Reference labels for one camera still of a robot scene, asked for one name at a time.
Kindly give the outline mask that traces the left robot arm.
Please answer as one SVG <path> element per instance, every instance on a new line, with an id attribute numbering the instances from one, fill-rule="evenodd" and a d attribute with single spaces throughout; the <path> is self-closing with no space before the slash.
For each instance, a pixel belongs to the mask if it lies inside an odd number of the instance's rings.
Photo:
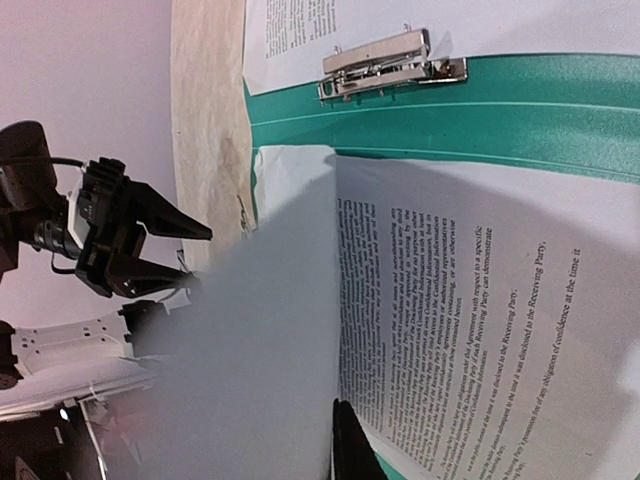
<path id="1" fill-rule="evenodd" d="M 119 359 L 144 367 L 163 354 L 144 341 L 168 318 L 155 293 L 193 291 L 197 277 L 141 256 L 148 235 L 209 241 L 212 230 L 181 212 L 118 159 L 83 162 L 51 155 L 43 126 L 19 121 L 1 131 L 1 271 L 19 266 L 28 245 L 73 261 L 65 274 L 97 295 L 127 299 L 114 313 L 51 327 L 1 324 L 1 387 L 82 360 Z"/>

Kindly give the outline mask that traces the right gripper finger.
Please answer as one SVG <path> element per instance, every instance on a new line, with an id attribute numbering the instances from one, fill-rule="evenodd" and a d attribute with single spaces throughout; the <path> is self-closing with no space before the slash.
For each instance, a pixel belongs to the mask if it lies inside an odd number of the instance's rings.
<path id="1" fill-rule="evenodd" d="M 385 473 L 352 405 L 335 399 L 332 411 L 332 454 L 337 480 L 385 480 Z"/>

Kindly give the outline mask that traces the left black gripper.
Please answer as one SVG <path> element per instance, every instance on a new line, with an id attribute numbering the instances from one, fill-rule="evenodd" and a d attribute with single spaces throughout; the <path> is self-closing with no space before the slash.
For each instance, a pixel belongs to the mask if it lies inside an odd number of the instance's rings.
<path id="1" fill-rule="evenodd" d="M 67 231 L 67 194 L 61 209 L 38 220 L 34 227 L 36 250 L 75 262 L 67 270 L 53 267 L 54 272 L 74 275 L 104 297 L 139 298 L 190 287 L 197 281 L 192 273 L 140 259 L 146 233 L 136 221 L 154 236 L 188 240 L 210 241 L 213 232 L 208 226 L 180 211 L 149 184 L 130 182 L 125 164 L 117 159 L 101 157 L 80 170 L 80 214 L 90 226 L 84 249 L 77 247 Z M 127 216 L 127 187 L 136 221 Z"/>

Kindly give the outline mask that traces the printed paper sheet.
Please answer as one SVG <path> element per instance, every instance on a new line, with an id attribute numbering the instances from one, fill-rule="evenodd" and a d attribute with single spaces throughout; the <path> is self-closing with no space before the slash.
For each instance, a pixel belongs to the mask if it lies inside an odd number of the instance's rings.
<path id="1" fill-rule="evenodd" d="M 340 393 L 407 479 L 639 475 L 639 188 L 266 146 L 261 220 L 336 181 Z"/>
<path id="2" fill-rule="evenodd" d="M 253 95 L 321 79 L 337 51 L 417 32 L 434 59 L 636 56 L 636 1 L 249 1 L 242 74 Z"/>
<path id="3" fill-rule="evenodd" d="M 276 151 L 303 179 L 216 260 L 191 305 L 145 334 L 169 359 L 125 403 L 142 458 L 112 479 L 327 479 L 339 357 L 336 158 Z"/>

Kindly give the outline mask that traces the green file folder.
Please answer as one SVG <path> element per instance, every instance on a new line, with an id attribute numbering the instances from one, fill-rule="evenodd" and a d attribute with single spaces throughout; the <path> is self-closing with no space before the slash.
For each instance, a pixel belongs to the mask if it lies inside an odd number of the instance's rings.
<path id="1" fill-rule="evenodd" d="M 619 181 L 599 225 L 639 244 L 639 61 L 607 55 L 474 58 L 460 84 L 321 102 L 313 84 L 246 99 L 252 144 L 486 163 Z"/>

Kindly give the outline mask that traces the folder spine metal clip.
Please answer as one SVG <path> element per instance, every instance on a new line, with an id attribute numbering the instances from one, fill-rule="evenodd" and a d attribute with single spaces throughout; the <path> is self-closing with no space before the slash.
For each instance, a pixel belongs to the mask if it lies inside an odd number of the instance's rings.
<path id="1" fill-rule="evenodd" d="M 404 31 L 347 49 L 336 44 L 322 60 L 323 77 L 317 82 L 321 104 L 376 92 L 384 96 L 390 89 L 410 86 L 439 86 L 465 83 L 469 79 L 468 60 L 452 57 L 445 35 L 434 46 L 427 28 Z"/>

